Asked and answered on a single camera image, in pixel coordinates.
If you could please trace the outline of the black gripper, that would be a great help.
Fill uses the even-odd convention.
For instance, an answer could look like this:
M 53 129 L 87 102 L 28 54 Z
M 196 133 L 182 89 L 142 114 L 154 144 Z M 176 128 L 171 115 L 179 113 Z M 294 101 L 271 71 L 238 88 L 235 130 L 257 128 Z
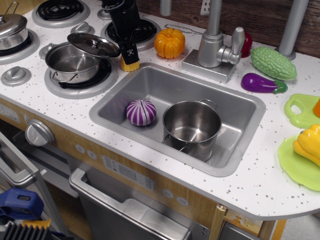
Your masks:
M 121 56 L 125 64 L 139 61 L 136 43 L 131 40 L 140 25 L 140 15 L 135 0 L 102 0 L 102 8 L 110 14 Z

